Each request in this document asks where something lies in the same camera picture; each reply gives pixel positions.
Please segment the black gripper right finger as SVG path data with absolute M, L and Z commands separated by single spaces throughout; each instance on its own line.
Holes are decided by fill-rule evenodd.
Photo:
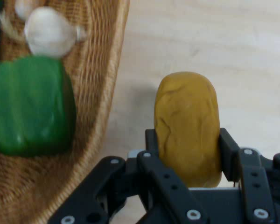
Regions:
M 220 129 L 221 167 L 226 179 L 238 183 L 246 224 L 280 224 L 280 153 L 273 159 L 256 149 L 239 147 Z

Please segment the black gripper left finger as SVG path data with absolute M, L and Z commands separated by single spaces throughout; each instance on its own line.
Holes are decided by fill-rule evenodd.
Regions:
M 107 224 L 138 196 L 146 210 L 141 224 L 207 224 L 209 215 L 175 172 L 158 157 L 155 130 L 146 149 L 132 158 L 103 158 L 49 218 L 50 224 Z

